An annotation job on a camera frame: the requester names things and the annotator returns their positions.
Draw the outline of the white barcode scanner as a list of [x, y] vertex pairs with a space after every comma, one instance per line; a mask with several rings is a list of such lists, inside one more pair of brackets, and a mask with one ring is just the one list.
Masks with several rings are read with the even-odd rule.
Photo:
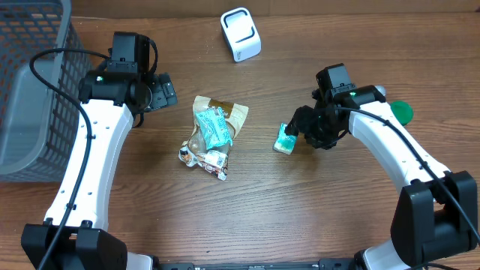
[[235, 62], [243, 62], [261, 52], [260, 35], [247, 8], [237, 7], [223, 13], [220, 25]]

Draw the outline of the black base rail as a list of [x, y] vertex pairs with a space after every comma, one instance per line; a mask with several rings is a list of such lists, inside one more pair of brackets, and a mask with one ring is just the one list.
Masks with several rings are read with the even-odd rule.
[[320, 259], [312, 262], [249, 262], [193, 264], [192, 262], [158, 263], [158, 270], [361, 270], [367, 269], [355, 259]]

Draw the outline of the teal snack packet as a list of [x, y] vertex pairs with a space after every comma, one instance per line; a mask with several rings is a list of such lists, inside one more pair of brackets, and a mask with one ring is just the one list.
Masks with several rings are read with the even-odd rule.
[[233, 146], [224, 111], [220, 107], [211, 107], [194, 115], [208, 150], [224, 145]]

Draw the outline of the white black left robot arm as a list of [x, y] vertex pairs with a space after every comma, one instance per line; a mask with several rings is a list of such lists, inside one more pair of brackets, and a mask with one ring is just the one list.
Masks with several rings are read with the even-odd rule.
[[66, 97], [80, 114], [67, 169], [43, 223], [25, 225], [21, 237], [36, 269], [159, 269], [156, 256], [128, 251], [107, 231], [128, 133], [146, 113], [177, 103], [169, 74], [157, 74], [149, 60], [157, 50], [145, 35], [117, 31], [103, 62], [79, 81], [77, 97]]

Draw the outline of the yellow dish soap bottle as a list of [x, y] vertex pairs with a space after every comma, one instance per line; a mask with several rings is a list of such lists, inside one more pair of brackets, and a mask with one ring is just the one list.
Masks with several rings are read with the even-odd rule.
[[376, 85], [376, 89], [383, 95], [386, 96], [386, 88], [382, 85]]

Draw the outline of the green lid jar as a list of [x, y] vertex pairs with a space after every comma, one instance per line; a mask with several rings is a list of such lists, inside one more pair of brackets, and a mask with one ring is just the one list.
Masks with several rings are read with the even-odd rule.
[[403, 125], [408, 125], [414, 116], [413, 108], [405, 101], [397, 100], [390, 103], [395, 118]]

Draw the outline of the teal tissue pack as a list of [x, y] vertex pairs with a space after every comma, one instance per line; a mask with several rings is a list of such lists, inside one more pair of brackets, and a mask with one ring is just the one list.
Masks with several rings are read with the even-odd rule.
[[287, 135], [285, 133], [286, 127], [287, 124], [280, 124], [277, 139], [274, 142], [273, 149], [277, 152], [290, 155], [295, 148], [297, 137], [293, 135]]

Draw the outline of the dark grey plastic basket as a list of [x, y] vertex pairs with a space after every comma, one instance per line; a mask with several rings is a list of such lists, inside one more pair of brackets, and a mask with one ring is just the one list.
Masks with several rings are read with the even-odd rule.
[[39, 81], [35, 70], [75, 98], [92, 69], [71, 23], [70, 0], [1, 2], [1, 180], [60, 182], [73, 148], [80, 113]]

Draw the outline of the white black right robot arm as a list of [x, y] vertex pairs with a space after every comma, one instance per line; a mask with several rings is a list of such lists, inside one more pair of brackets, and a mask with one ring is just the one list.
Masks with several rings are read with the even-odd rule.
[[356, 86], [344, 64], [316, 75], [313, 107], [299, 107], [283, 132], [330, 149], [346, 134], [361, 141], [399, 194], [390, 238], [351, 259], [321, 259], [322, 269], [429, 269], [479, 246], [476, 180], [452, 172], [408, 133], [379, 85]]

